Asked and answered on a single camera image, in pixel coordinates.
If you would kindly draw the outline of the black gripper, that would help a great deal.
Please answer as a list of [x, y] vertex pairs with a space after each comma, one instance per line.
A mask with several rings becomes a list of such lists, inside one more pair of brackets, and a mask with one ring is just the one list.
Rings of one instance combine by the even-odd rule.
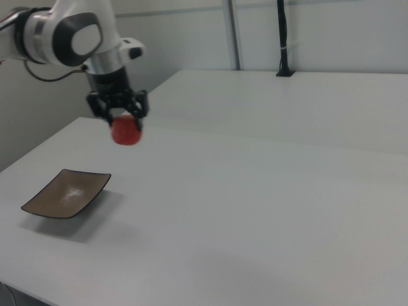
[[86, 101], [96, 118], [104, 120], [111, 127], [113, 116], [110, 110], [122, 108], [135, 118], [138, 130], [143, 130], [143, 119], [150, 110], [148, 92], [135, 92], [130, 88], [125, 67], [101, 75], [87, 71], [86, 75], [91, 87]]

